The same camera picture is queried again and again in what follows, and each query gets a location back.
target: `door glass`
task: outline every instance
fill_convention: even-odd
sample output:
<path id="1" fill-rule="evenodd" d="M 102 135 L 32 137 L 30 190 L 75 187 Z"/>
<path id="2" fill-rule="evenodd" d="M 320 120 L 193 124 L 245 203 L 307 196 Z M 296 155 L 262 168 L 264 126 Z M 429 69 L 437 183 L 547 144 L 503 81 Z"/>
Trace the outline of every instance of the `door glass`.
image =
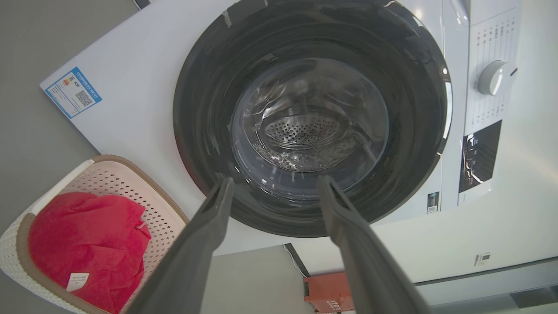
<path id="1" fill-rule="evenodd" d="M 322 58 L 264 72 L 243 92 L 232 119 L 237 171 L 292 202 L 317 199 L 320 174 L 342 189 L 359 183 L 382 155 L 389 130 L 376 85 Z"/>

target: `orange object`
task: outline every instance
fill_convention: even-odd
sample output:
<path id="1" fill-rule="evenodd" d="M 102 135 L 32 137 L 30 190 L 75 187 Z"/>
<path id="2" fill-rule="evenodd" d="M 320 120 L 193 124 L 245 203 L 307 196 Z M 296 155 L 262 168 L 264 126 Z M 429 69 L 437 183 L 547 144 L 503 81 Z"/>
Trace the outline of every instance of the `orange object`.
<path id="1" fill-rule="evenodd" d="M 304 301 L 311 302 L 318 313 L 354 310 L 353 297 L 345 273 L 304 278 L 308 285 Z"/>

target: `white washing machine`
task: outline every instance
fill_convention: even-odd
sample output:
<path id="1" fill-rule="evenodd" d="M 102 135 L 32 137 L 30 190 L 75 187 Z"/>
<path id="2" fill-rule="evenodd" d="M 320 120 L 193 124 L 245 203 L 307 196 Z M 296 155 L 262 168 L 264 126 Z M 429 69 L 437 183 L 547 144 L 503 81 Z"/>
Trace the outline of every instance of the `white washing machine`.
<path id="1" fill-rule="evenodd" d="M 258 249 L 326 235 L 320 174 L 371 223 L 488 193 L 518 6 L 162 0 L 40 86 L 99 152 L 136 163 L 189 217 L 233 177 L 234 219 L 215 254 Z"/>

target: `red towel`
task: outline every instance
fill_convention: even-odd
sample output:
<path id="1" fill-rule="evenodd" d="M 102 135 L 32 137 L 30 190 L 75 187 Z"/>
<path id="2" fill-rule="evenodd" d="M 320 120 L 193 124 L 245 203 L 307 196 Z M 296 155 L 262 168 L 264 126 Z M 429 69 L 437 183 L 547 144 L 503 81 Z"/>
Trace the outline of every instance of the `red towel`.
<path id="1" fill-rule="evenodd" d="M 144 210 L 122 196 L 58 195 L 31 225 L 31 258 L 63 288 L 71 273 L 89 273 L 85 285 L 72 293 L 119 313 L 143 276 L 143 253 L 151 238 L 141 220 Z"/>

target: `white plastic basket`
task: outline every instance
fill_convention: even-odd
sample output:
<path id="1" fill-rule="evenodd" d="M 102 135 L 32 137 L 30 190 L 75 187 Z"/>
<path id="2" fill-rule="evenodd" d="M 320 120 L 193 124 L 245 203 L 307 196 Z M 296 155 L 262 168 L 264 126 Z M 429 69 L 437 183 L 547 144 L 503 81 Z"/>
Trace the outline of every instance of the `white plastic basket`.
<path id="1" fill-rule="evenodd" d="M 151 240 L 143 256 L 143 278 L 122 309 L 121 313 L 125 313 L 188 219 L 151 178 L 124 158 L 102 155 L 83 162 L 29 206 L 0 237 L 0 269 L 34 294 L 68 311 L 107 313 L 51 281 L 29 255 L 27 236 L 35 216 L 56 195 L 72 191 L 97 196 L 120 195 L 145 207 L 142 219 L 149 228 Z"/>

